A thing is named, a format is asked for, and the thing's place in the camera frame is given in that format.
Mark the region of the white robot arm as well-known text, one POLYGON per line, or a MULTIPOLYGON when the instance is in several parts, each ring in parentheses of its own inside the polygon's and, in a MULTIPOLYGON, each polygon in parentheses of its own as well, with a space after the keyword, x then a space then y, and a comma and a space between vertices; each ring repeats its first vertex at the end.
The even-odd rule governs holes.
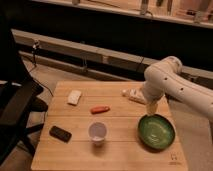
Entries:
POLYGON ((180 77, 181 69, 182 63, 175 56, 166 57, 147 67, 142 86, 145 102, 157 101, 166 93, 213 122, 213 90, 180 77))

